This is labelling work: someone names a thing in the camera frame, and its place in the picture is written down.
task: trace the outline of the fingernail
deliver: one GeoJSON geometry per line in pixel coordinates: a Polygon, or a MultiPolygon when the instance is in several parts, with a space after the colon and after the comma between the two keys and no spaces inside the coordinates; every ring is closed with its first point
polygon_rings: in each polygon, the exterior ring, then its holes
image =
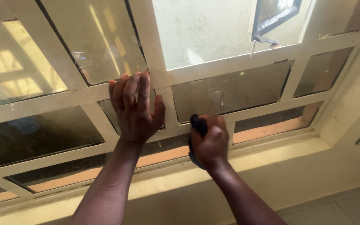
{"type": "Polygon", "coordinates": [[[143,77],[148,77],[148,75],[149,75],[149,73],[147,72],[147,71],[144,71],[144,73],[143,73],[143,77]]]}
{"type": "Polygon", "coordinates": [[[120,76],[120,79],[127,79],[129,77],[129,75],[127,75],[127,73],[124,73],[120,76]]]}

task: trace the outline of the right hand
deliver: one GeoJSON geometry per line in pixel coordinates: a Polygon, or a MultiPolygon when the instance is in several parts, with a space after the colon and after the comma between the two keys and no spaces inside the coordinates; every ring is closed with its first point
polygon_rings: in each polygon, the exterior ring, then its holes
{"type": "Polygon", "coordinates": [[[206,119],[208,133],[202,138],[197,130],[192,129],[191,144],[197,160],[209,171],[228,163],[229,135],[223,116],[202,115],[199,118],[206,119]]]}

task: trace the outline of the left hand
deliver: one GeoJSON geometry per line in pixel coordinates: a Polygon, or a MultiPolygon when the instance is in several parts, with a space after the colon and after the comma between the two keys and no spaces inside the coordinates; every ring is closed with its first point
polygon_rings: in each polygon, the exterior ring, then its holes
{"type": "Polygon", "coordinates": [[[109,96],[122,132],[120,138],[128,142],[145,144],[165,121],[162,96],[155,98],[155,112],[150,114],[150,76],[147,71],[129,77],[126,73],[115,82],[109,80],[109,96]],[[140,83],[136,102],[137,83],[140,83]]]}

